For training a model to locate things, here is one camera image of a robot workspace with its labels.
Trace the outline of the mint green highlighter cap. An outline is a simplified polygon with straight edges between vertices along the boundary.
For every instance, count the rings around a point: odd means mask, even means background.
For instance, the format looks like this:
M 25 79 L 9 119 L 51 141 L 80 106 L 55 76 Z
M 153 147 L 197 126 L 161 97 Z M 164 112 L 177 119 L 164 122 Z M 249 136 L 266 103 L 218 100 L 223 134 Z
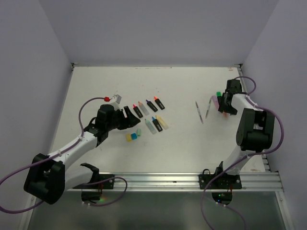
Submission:
M 142 135 L 142 131 L 141 131 L 140 128 L 138 128 L 138 129 L 136 130 L 136 135 L 137 135 L 137 137 L 140 137 L 140 136 Z

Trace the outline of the blue highlighter cap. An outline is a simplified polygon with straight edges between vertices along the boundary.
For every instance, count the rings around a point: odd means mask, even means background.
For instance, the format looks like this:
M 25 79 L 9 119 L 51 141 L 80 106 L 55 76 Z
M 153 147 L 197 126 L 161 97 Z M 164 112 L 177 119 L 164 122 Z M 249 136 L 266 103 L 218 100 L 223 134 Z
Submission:
M 132 139 L 132 140 L 137 139 L 137 134 L 136 134 L 136 133 L 132 133 L 132 134 L 131 134 L 131 139 Z

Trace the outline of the lilac pastel highlighter pen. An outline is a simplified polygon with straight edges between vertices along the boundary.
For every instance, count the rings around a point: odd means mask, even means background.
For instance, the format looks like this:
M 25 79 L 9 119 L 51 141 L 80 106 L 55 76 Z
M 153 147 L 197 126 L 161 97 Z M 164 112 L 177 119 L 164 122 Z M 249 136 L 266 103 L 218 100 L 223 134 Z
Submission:
M 219 109 L 219 102 L 218 102 L 217 96 L 216 96 L 216 95 L 213 95 L 213 96 L 211 97 L 211 101 L 213 102 L 213 104 L 214 104 L 216 110 L 218 110 L 218 109 Z

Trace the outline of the black pink highlighter pen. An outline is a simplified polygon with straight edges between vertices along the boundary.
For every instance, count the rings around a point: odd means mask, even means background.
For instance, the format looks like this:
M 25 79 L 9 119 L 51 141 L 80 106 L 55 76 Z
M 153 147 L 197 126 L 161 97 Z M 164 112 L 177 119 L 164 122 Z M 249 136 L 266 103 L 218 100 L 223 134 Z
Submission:
M 143 114 L 141 113 L 140 109 L 135 104 L 133 104 L 133 110 L 139 118 L 143 117 Z

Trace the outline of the mint green highlighter pen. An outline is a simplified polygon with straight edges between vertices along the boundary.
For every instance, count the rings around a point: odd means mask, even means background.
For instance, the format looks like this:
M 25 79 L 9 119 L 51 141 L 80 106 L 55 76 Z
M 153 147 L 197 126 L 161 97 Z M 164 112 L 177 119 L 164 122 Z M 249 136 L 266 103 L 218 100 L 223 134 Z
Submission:
M 149 120 L 145 119 L 145 124 L 152 134 L 156 134 L 156 130 Z

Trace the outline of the blue highlighter pen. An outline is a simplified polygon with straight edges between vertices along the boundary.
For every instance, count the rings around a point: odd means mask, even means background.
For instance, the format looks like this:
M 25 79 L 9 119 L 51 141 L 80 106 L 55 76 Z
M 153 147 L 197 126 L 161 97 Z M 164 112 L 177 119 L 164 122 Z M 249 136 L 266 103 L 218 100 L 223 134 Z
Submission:
M 156 129 L 158 130 L 158 132 L 161 132 L 163 130 L 160 123 L 158 122 L 156 118 L 152 117 L 152 122 L 154 126 L 156 127 Z

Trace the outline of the thin grey marker pen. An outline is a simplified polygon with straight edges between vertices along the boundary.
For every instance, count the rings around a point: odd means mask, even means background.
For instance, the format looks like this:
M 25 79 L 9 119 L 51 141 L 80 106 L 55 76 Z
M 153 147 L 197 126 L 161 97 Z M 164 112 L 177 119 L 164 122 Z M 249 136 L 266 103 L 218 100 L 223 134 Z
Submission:
M 197 108 L 197 113 L 198 113 L 198 116 L 199 116 L 199 118 L 200 118 L 200 121 L 201 121 L 201 123 L 203 124 L 203 118 L 202 118 L 201 111 L 200 111 L 200 108 L 199 108 L 199 106 L 198 106 L 197 101 L 195 101 L 195 105 L 196 105 L 196 108 Z

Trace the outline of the purple black highlighter pen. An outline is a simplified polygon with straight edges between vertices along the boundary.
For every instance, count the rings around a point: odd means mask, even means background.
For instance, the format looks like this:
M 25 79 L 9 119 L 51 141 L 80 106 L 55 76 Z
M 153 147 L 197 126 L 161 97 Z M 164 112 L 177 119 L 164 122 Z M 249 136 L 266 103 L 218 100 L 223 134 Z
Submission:
M 151 110 L 153 110 L 154 112 L 157 112 L 158 109 L 156 108 L 156 106 L 149 100 L 146 100 L 146 104 L 150 107 Z

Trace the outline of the yellow pastel highlighter pen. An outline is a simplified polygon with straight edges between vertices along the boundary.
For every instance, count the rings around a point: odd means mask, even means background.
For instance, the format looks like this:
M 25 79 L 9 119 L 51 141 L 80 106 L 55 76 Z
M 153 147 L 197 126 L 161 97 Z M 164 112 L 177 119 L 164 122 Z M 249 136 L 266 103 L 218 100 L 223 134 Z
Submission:
M 164 128 L 164 129 L 168 129 L 169 126 L 167 125 L 167 123 L 158 115 L 156 115 L 156 119 L 158 120 L 158 122 L 160 123 L 160 125 Z

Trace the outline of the orange black highlighter pen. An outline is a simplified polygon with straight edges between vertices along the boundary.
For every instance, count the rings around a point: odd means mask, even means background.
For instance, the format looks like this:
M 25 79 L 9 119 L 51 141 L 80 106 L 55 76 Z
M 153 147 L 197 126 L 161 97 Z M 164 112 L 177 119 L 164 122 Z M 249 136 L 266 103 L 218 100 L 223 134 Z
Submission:
M 164 110 L 165 109 L 165 106 L 163 105 L 163 103 L 160 101 L 160 99 L 158 97 L 154 97 L 154 101 L 155 103 L 158 105 L 158 107 L 161 109 L 161 110 Z

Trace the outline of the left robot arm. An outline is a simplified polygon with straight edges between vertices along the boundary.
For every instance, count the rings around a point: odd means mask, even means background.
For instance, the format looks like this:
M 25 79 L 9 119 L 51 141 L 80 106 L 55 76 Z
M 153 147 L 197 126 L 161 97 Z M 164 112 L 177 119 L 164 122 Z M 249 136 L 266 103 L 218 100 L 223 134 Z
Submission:
M 82 128 L 81 134 L 65 147 L 44 155 L 37 154 L 32 161 L 24 191 L 52 205 L 64 191 L 79 185 L 95 188 L 100 182 L 99 169 L 88 163 L 82 163 L 75 172 L 68 169 L 84 154 L 98 147 L 107 139 L 110 131 L 132 128 L 140 123 L 125 106 L 116 109 L 113 104 L 104 104 L 89 124 Z

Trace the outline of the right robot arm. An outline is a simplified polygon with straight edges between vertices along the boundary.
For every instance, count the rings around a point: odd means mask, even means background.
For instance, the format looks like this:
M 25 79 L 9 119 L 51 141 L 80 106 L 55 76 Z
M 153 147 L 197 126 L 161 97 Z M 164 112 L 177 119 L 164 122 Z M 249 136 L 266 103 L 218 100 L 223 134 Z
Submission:
M 236 147 L 222 161 L 214 173 L 214 184 L 225 188 L 239 179 L 241 169 L 252 156 L 262 153 L 272 145 L 275 116 L 261 109 L 242 89 L 240 80 L 227 81 L 225 92 L 218 97 L 220 113 L 241 114 L 236 132 Z

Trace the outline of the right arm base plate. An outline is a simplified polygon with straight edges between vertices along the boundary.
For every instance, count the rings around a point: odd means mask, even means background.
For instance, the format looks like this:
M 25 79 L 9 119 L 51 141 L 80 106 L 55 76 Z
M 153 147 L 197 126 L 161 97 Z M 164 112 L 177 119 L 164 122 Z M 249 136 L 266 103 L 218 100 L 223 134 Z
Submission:
M 199 174 L 200 189 L 204 189 L 207 184 L 215 177 L 215 174 Z M 242 183 L 239 175 L 223 174 L 219 178 L 211 182 L 207 189 L 227 190 L 227 189 L 242 189 Z

